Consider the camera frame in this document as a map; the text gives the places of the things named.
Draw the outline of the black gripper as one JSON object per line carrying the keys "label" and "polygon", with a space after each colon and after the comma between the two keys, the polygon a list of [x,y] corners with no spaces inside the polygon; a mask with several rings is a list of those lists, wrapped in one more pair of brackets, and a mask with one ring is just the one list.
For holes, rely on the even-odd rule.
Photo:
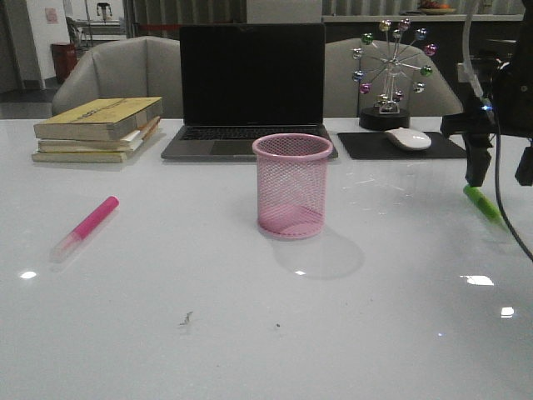
{"label": "black gripper", "polygon": [[[463,134],[466,147],[466,181],[471,187],[481,187],[491,164],[488,149],[489,134],[532,137],[532,2],[524,1],[524,17],[511,60],[499,66],[484,89],[471,63],[470,33],[477,1],[466,6],[461,46],[467,82],[474,100],[463,113],[445,115],[441,133],[450,137]],[[533,184],[533,147],[524,149],[515,173],[521,186]]]}

